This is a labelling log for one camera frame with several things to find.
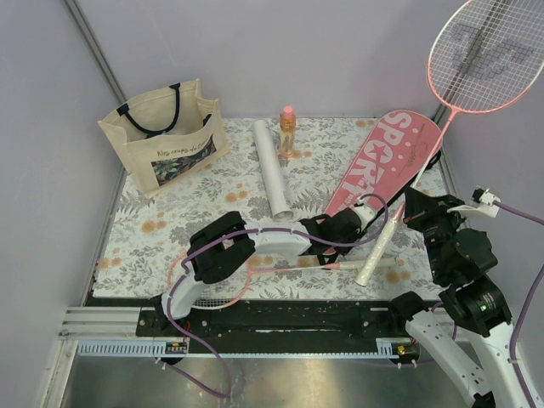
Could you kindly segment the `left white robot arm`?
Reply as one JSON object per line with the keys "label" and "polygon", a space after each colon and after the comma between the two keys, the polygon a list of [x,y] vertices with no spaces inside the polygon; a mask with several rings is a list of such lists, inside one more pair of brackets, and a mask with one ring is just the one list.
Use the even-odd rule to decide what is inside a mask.
{"label": "left white robot arm", "polygon": [[226,282],[255,254],[322,256],[362,243],[367,225],[376,213],[367,205],[345,208],[333,216],[304,218],[294,223],[255,223],[237,211],[227,212],[190,238],[190,248],[180,261],[182,274],[163,294],[153,298],[155,326],[174,336],[184,328],[192,309],[227,308],[243,297],[252,278],[247,277],[234,295],[208,299],[205,295]]}

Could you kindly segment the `white shuttlecock tube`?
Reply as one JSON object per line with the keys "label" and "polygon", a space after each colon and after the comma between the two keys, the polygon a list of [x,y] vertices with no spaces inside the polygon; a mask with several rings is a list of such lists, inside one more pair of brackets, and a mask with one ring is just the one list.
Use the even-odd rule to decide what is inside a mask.
{"label": "white shuttlecock tube", "polygon": [[252,136],[258,153],[272,219],[275,222],[291,221],[293,211],[288,200],[287,188],[269,124],[262,119],[256,120],[252,124]]}

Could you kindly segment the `pink racket cover bag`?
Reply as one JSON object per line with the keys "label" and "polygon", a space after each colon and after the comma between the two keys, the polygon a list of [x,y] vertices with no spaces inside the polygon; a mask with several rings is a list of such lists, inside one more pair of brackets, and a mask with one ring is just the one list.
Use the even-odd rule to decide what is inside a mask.
{"label": "pink racket cover bag", "polygon": [[[376,217],[366,225],[363,238],[384,207],[414,181],[439,135],[435,122],[414,111],[394,110],[383,116],[348,166],[324,214],[333,216],[363,203],[372,207]],[[352,243],[324,244],[351,247]]]}

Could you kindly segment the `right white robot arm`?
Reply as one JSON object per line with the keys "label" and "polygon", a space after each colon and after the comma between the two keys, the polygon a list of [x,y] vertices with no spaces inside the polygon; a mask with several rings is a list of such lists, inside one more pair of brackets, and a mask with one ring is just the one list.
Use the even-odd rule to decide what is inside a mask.
{"label": "right white robot arm", "polygon": [[453,195],[429,196],[405,191],[405,225],[422,233],[433,282],[442,287],[439,299],[455,328],[463,330],[477,355],[472,360],[445,333],[434,312],[414,292],[392,301],[388,329],[410,335],[426,349],[456,386],[469,407],[541,407],[539,395],[522,361],[517,343],[524,317],[543,275],[535,278],[517,319],[488,273],[498,260],[484,231],[463,227],[467,215],[494,218],[500,210],[541,224],[542,219],[501,202],[488,190],[473,192],[469,206]]}

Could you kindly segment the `pink racket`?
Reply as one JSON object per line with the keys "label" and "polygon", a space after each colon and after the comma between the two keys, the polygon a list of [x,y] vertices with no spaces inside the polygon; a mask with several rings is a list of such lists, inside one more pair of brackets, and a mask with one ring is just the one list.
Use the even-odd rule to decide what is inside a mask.
{"label": "pink racket", "polygon": [[468,1],[445,23],[427,62],[428,86],[447,108],[441,131],[457,114],[512,105],[543,69],[541,1]]}
{"label": "pink racket", "polygon": [[[174,261],[170,264],[168,272],[167,272],[167,288],[170,289],[173,285],[172,279],[174,276],[174,272],[177,272],[176,269],[180,269],[181,267],[178,267],[176,265],[180,264],[181,260],[185,258],[186,252],[182,252],[177,258],[174,259]],[[226,299],[219,299],[219,300],[210,300],[207,298],[204,298],[204,292],[200,295],[198,299],[195,300],[195,302],[192,305],[193,309],[201,309],[201,310],[219,310],[227,308],[235,303],[237,303],[246,293],[247,289],[252,283],[252,278],[255,275],[259,274],[268,274],[268,273],[287,273],[287,272],[293,272],[293,271],[303,271],[303,270],[312,270],[312,269],[319,269],[319,270],[330,270],[330,271],[343,271],[343,270],[359,270],[362,269],[362,267],[365,265],[365,260],[357,260],[357,261],[340,261],[335,263],[326,263],[324,265],[306,265],[306,266],[289,266],[287,268],[268,268],[268,269],[253,269],[250,265],[250,261],[246,262],[246,280],[241,286],[241,289],[239,290],[239,293],[233,297],[227,297]],[[377,264],[377,268],[393,268],[396,266],[396,261],[394,258],[381,258]]]}

